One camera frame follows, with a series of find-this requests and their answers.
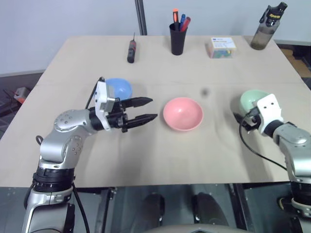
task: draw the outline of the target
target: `tabletop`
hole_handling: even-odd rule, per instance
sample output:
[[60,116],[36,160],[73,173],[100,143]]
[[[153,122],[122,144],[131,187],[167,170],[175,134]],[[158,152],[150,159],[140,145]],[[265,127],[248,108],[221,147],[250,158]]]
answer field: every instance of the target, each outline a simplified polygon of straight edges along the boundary
[[[287,181],[284,170],[242,145],[232,111],[244,91],[261,89],[276,95],[286,121],[311,131],[311,92],[273,41],[257,51],[249,47],[249,37],[233,36],[235,56],[210,59],[209,38],[187,36],[184,53],[174,56],[169,37],[138,36],[133,64],[126,61],[129,36],[70,38],[0,141],[0,186],[31,184],[39,159],[35,136],[52,131],[63,111],[84,108],[100,76],[125,78],[133,97],[153,98],[128,109],[129,118],[158,117],[127,133],[114,129],[89,137],[76,168],[78,187]],[[175,97],[190,97],[202,106],[200,127],[181,133],[166,125],[163,107]],[[284,165],[272,139],[258,132],[245,137],[258,152]]]

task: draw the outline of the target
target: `floor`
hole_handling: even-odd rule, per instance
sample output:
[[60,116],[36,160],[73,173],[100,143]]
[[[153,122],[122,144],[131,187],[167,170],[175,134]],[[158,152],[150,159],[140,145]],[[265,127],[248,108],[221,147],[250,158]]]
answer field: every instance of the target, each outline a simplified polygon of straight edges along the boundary
[[[302,80],[311,90],[311,68],[307,66],[302,60],[296,60],[291,50],[282,49],[284,55],[291,62],[293,67],[301,76]],[[42,73],[18,75],[12,77],[0,78],[0,139],[3,136],[8,125],[14,118],[18,111],[18,105],[12,96],[14,91],[22,86],[31,90]],[[146,193],[158,192],[166,199],[166,214],[163,218],[163,225],[193,223],[193,215],[190,205],[190,195],[198,192],[211,193],[216,197],[216,201],[226,213],[226,218],[230,226],[236,227],[232,207],[230,205],[229,197],[227,196],[224,186],[211,184],[198,185],[168,185],[168,186],[154,186],[151,187],[123,187],[117,192],[112,205],[109,207],[110,215],[107,217],[108,225],[106,232],[113,233],[127,233],[130,232],[131,222],[135,217],[135,210],[138,208],[142,198]],[[257,229],[256,232],[274,233],[279,232],[277,229],[267,224],[267,221],[273,222],[271,216],[267,215],[267,208],[270,206],[271,211],[277,211],[275,203],[269,203],[269,198],[282,192],[287,192],[285,186],[276,187],[271,191],[271,188],[255,192],[252,189],[246,191],[249,199],[249,208],[251,210],[252,219]],[[25,210],[23,209],[22,200],[25,195],[24,188],[0,188],[0,233],[15,233],[20,232],[23,216]],[[96,223],[101,221],[98,216],[103,213],[99,210],[100,206],[106,201],[105,195],[93,193],[80,193],[82,203],[86,209],[91,232],[101,232],[97,229]],[[282,225],[282,219],[274,218],[275,225]],[[76,225],[75,232],[84,232],[84,225],[81,214],[76,207]]]

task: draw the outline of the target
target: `pen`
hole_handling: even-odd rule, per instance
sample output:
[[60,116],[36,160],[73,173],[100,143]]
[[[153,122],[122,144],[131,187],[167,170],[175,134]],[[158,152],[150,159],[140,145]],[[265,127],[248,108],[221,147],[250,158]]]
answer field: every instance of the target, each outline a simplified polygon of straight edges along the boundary
[[182,15],[181,15],[180,24],[179,24],[179,30],[180,30],[180,31],[181,31],[181,28],[182,28],[182,26],[183,26],[183,24],[184,24],[185,17],[186,17],[185,14],[182,14]]
[[188,27],[190,21],[191,21],[191,18],[190,18],[190,17],[187,17],[186,20],[185,20],[185,22],[184,22],[184,24],[183,24],[183,26],[182,26],[182,28],[181,28],[181,32],[184,32],[184,31],[187,29],[187,27]]
[[173,9],[173,20],[174,20],[175,31],[179,31],[178,9],[177,8]]

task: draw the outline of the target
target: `gray wall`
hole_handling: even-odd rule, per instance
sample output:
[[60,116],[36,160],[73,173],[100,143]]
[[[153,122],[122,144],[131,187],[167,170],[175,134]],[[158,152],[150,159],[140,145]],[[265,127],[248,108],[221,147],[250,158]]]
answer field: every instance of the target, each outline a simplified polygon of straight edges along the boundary
[[1,0],[0,76],[45,69],[71,35],[134,31],[134,0]]
[[[173,8],[191,17],[187,34],[253,35],[268,5],[281,0],[144,0],[148,35],[168,35]],[[284,0],[278,42],[311,45],[311,0]]]

